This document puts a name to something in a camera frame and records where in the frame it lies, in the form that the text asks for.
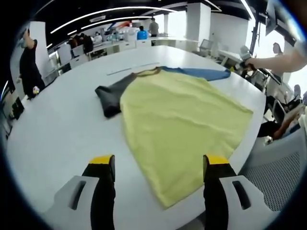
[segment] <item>gray sleeve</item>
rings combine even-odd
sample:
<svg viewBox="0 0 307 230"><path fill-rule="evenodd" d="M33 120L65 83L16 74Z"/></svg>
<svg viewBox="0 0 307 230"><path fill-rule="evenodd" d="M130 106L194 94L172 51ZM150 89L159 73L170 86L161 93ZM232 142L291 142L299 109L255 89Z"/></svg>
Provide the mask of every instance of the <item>gray sleeve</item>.
<svg viewBox="0 0 307 230"><path fill-rule="evenodd" d="M307 43L297 41L294 45L294 49L304 58L307 58Z"/></svg>

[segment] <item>round table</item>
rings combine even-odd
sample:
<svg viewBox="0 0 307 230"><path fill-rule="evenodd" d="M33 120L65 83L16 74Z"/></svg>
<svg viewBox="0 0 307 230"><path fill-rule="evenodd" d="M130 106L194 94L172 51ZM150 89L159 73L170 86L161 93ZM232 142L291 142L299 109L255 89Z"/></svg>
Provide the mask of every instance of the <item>round table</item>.
<svg viewBox="0 0 307 230"><path fill-rule="evenodd" d="M116 158L117 230L175 230L205 210L203 187L162 209L126 144L121 115L107 120L94 92L99 85L108 86L131 72L156 66L224 70L209 59L173 47L133 49L78 66L26 102L9 137L7 157L18 185L36 211L51 207L54 194L67 181L81 175L92 158L106 154ZM245 137L229 159L238 173L255 143L265 96L234 73L210 84L254 112Z"/></svg>

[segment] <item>gray mesh chair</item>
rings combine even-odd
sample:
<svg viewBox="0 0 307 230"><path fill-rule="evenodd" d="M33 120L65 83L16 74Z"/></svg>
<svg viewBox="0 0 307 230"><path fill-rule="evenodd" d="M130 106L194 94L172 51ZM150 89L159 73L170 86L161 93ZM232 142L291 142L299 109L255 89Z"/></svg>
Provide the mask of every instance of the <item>gray mesh chair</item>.
<svg viewBox="0 0 307 230"><path fill-rule="evenodd" d="M304 128L250 153L240 172L264 194L272 211L282 210L290 198L307 162Z"/></svg>

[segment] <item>person in black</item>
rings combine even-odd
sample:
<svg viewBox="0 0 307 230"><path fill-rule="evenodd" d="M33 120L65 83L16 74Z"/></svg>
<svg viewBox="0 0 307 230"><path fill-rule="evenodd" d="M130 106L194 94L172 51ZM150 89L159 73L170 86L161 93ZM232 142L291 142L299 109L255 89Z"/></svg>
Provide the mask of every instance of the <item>person in black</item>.
<svg viewBox="0 0 307 230"><path fill-rule="evenodd" d="M22 80L24 93L31 100L36 95L33 93L33 88L36 86L42 91L45 88L45 84L42 80L42 76L39 73L37 65L35 63L35 51L37 47L37 40L30 38L30 30L27 29L23 35L24 43L22 47L24 52L21 55L19 63L19 79L17 83Z"/></svg>

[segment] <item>black ceiling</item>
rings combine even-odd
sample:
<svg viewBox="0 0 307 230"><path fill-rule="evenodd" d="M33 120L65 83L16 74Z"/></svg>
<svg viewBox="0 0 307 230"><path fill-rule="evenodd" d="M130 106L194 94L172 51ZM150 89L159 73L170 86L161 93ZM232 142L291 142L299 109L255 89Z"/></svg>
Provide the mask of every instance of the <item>black ceiling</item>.
<svg viewBox="0 0 307 230"><path fill-rule="evenodd" d="M249 15L245 10L240 0L210 0L212 3L220 7L222 13L233 15L236 17L248 19ZM53 34L50 32L57 27L67 23L80 16L101 11L105 9L111 9L115 7L125 6L152 6L163 7L166 5L184 2L184 0L53 0L45 6L35 15L34 20L46 22L46 39L47 44L53 43L56 45L68 38L67 33L79 30L81 27L91 24L89 19L98 17L99 14L80 19L73 22L62 29L56 31ZM204 4L215 10L215 7L210 5L204 0L188 0L188 2L203 2ZM247 0L250 6L257 7L261 11L265 12L266 0ZM175 10L185 10L185 6L176 7ZM120 10L103 13L106 19L114 19L119 17L140 16L141 14L150 10Z"/></svg>

